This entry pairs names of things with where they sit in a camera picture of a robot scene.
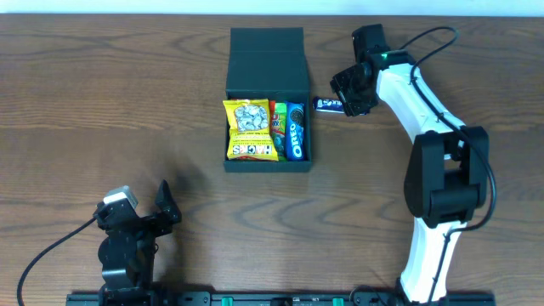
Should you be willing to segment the blue Dairy Milk chocolate bar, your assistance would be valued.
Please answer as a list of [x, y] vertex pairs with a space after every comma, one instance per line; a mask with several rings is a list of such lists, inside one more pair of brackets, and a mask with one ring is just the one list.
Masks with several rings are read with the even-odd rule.
[[329, 112], [329, 113], [337, 113], [337, 114], [344, 113], [343, 104], [338, 99], [315, 97], [313, 99], [313, 107], [316, 111], [321, 111], [321, 112]]

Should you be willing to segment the dark green box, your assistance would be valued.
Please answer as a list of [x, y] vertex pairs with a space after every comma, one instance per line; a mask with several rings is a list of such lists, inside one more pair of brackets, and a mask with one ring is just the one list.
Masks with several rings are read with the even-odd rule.
[[232, 28], [227, 99], [271, 99], [304, 107], [302, 161], [224, 158], [227, 173], [307, 173], [312, 167], [309, 69], [302, 28]]

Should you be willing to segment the green Haribo gummy bag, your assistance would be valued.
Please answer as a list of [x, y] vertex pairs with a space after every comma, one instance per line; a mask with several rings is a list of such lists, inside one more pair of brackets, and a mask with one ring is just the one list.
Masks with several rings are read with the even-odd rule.
[[280, 162], [286, 160], [286, 114], [286, 103], [276, 103], [271, 121], [271, 137]]

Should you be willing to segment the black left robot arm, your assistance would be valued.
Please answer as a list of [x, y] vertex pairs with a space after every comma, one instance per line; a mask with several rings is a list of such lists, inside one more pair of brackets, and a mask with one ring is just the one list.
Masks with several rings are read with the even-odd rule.
[[171, 305], [167, 290], [153, 281], [156, 238], [169, 235], [181, 222], [182, 213], [167, 181], [156, 193], [159, 208], [140, 217], [138, 201], [128, 186], [109, 191], [97, 205], [93, 217], [107, 237], [98, 250], [105, 281], [99, 294], [100, 305]]

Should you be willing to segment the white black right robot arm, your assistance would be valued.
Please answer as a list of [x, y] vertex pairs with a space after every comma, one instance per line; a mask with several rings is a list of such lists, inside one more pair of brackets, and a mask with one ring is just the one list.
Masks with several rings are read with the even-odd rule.
[[384, 102], [412, 142], [404, 180], [405, 203], [414, 217], [407, 264], [391, 292], [361, 286], [356, 305], [493, 305], [488, 292], [448, 292], [446, 278], [463, 232], [487, 224], [496, 206], [489, 136], [469, 127], [439, 101], [405, 46], [388, 46], [380, 24], [352, 34], [355, 65], [331, 80], [347, 116], [366, 114]]

